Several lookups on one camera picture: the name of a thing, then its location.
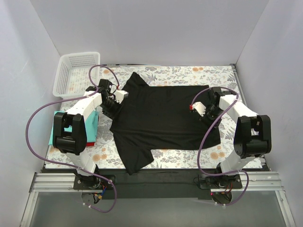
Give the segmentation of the black t shirt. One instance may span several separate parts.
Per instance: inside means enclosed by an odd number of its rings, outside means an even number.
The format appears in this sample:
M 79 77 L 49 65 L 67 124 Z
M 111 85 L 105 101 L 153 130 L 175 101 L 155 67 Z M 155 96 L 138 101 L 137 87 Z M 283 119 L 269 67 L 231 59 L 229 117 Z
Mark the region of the black t shirt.
M 129 175 L 154 161 L 153 149 L 199 149 L 210 124 L 190 112 L 189 105 L 208 87 L 150 87 L 139 74 L 132 73 L 123 87 L 128 98 L 110 128 Z

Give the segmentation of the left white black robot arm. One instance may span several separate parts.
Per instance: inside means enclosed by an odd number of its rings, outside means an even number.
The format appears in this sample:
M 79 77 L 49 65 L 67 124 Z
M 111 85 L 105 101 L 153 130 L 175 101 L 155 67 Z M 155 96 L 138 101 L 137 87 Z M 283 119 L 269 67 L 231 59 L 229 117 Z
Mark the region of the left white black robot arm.
M 122 102 L 128 97 L 128 92 L 116 90 L 111 92 L 112 82 L 101 79 L 97 87 L 89 86 L 81 100 L 66 112 L 54 114 L 52 145 L 64 153 L 76 166 L 75 175 L 90 189 L 96 189 L 101 184 L 97 165 L 89 157 L 86 150 L 88 143 L 88 118 L 97 118 L 97 107 L 102 113 L 114 119 L 122 108 Z

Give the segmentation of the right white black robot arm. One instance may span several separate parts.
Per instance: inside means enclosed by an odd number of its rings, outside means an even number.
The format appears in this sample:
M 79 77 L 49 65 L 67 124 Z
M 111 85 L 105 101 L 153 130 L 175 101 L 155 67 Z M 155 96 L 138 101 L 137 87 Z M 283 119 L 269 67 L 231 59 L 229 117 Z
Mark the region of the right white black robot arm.
M 212 97 L 210 108 L 195 102 L 196 98 L 204 92 L 208 92 Z M 197 110 L 201 117 L 207 116 L 213 122 L 201 141 L 197 155 L 197 166 L 201 173 L 214 177 L 214 182 L 218 187 L 227 187 L 232 181 L 231 175 L 238 174 L 247 163 L 271 151 L 270 117 L 259 115 L 250 110 L 239 101 L 239 94 L 234 90 L 227 87 L 206 88 L 194 97 L 191 107 Z M 220 163 L 220 173 L 207 173 L 200 166 L 201 150 L 209 133 L 224 114 L 228 114 L 236 122 L 234 150 Z

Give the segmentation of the folded teal t shirt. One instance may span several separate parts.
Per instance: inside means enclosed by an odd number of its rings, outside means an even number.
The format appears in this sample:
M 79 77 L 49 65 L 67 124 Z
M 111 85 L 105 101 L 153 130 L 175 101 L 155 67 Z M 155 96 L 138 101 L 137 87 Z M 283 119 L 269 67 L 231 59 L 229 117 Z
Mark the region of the folded teal t shirt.
M 64 113 L 64 111 L 55 111 L 56 113 Z M 98 120 L 99 120 L 99 112 L 94 110 L 89 117 L 85 121 L 85 130 L 87 135 L 87 142 L 96 142 L 97 141 L 97 132 L 98 132 Z M 71 132 L 72 127 L 64 128 L 64 131 Z M 53 145 L 53 129 L 51 130 L 50 139 L 48 142 L 49 146 Z

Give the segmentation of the floral table mat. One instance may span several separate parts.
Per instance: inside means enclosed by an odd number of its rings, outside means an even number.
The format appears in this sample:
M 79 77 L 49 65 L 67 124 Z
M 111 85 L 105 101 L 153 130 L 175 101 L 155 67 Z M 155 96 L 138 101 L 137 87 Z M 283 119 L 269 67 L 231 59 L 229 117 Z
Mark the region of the floral table mat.
M 124 86 L 133 72 L 138 73 L 150 86 L 222 86 L 242 94 L 238 77 L 232 66 L 115 66 L 101 68 L 100 77 L 114 84 Z M 103 114 L 99 116 L 97 142 L 87 149 L 90 158 L 100 169 L 124 168 L 117 152 L 113 134 L 109 128 L 111 120 Z M 152 150 L 154 161 L 147 168 L 196 168 L 199 162 L 202 168 L 215 168 L 224 161 L 233 150 L 233 135 L 236 123 L 225 114 L 219 126 L 221 143 L 215 147 L 204 149 L 200 159 L 197 151 L 185 150 Z

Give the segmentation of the folded red t shirt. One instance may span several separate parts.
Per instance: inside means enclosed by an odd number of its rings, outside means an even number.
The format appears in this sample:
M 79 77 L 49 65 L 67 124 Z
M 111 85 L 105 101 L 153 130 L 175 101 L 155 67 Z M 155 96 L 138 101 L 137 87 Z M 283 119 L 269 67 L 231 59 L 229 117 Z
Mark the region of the folded red t shirt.
M 95 142 L 87 142 L 86 143 L 86 146 L 87 147 L 92 147 L 92 146 L 94 146 L 95 145 Z

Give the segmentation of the white plastic basket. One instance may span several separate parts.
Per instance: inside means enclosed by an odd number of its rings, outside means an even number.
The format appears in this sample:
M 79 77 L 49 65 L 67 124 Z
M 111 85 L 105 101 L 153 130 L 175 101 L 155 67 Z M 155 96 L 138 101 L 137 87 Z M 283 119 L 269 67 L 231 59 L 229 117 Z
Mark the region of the white plastic basket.
M 79 52 L 60 57 L 53 85 L 53 95 L 62 99 L 83 96 L 85 90 L 92 86 L 91 80 L 98 83 L 100 67 L 89 69 L 100 64 L 100 53 Z

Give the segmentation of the aluminium front rail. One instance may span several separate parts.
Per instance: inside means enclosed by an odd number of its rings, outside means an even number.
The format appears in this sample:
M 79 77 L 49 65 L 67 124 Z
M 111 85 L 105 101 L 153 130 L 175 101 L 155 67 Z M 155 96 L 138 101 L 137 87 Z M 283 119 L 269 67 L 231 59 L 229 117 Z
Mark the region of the aluminium front rail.
M 248 172 L 249 176 L 240 173 L 242 187 L 233 191 L 241 191 L 248 183 L 247 191 L 283 191 L 284 187 L 278 172 Z M 35 174 L 32 185 L 32 192 L 89 192 L 84 188 L 72 173 L 40 173 Z

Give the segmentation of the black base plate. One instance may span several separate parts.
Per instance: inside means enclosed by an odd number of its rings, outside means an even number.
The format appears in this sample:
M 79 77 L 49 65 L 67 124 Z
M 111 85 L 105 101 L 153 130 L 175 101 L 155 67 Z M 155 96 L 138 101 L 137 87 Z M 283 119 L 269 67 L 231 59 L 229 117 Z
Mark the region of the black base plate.
M 123 169 L 100 169 L 116 186 L 119 199 L 197 198 L 211 200 L 211 191 L 242 189 L 239 175 L 208 177 L 198 169 L 144 169 L 129 175 Z

